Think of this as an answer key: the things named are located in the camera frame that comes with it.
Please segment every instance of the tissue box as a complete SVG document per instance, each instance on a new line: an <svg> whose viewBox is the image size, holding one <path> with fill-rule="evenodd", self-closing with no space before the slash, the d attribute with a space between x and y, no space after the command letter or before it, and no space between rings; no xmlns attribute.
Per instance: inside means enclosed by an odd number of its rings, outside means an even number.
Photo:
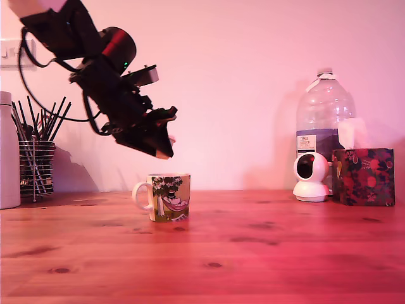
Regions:
<svg viewBox="0 0 405 304"><path fill-rule="evenodd" d="M394 206L394 150L334 150L332 182L334 201L349 206Z"/></svg>

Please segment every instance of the plastic water bottle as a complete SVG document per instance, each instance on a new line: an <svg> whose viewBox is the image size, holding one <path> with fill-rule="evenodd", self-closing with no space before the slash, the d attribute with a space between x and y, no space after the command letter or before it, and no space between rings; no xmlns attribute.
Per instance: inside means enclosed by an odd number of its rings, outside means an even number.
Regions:
<svg viewBox="0 0 405 304"><path fill-rule="evenodd" d="M332 151L342 149L337 126L355 117L354 101L339 84L331 68L318 71L317 79L307 88L297 110L297 156L307 152L322 154L330 165L323 181L332 195Z"/></svg>
<svg viewBox="0 0 405 304"><path fill-rule="evenodd" d="M11 94L0 92L0 209L20 206L20 150Z"/></svg>

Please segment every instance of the tree illustration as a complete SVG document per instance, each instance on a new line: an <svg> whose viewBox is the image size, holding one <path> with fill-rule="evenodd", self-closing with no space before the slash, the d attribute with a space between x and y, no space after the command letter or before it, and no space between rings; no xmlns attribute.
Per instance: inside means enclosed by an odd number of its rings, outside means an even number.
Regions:
<svg viewBox="0 0 405 304"><path fill-rule="evenodd" d="M181 177L152 177L153 183L153 196L158 197L158 215L164 216L162 197L168 196L170 191L176 192L183 180Z"/></svg>

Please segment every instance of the wall socket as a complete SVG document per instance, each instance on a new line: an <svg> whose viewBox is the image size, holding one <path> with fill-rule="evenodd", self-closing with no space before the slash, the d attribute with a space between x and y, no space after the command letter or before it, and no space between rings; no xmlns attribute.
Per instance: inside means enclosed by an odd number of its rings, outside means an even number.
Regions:
<svg viewBox="0 0 405 304"><path fill-rule="evenodd" d="M21 40L13 39L13 40L1 40L0 41L0 48L1 48L1 58L0 63L2 68L18 68L18 51L20 49ZM31 54L34 56L36 55L35 49L35 42L33 39L27 40L27 46L31 50ZM34 67L34 64L28 58L26 52L23 50L22 52L22 67Z"/></svg>

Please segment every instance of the security camera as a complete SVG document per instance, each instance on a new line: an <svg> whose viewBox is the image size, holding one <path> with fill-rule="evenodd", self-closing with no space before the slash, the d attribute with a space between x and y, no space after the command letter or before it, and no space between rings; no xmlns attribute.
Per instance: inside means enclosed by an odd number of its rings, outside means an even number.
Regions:
<svg viewBox="0 0 405 304"><path fill-rule="evenodd" d="M325 201L329 195L328 186L322 181L329 171L328 161L319 153L306 153L294 162L294 173L299 182L294 187L294 195L299 201Z"/></svg>

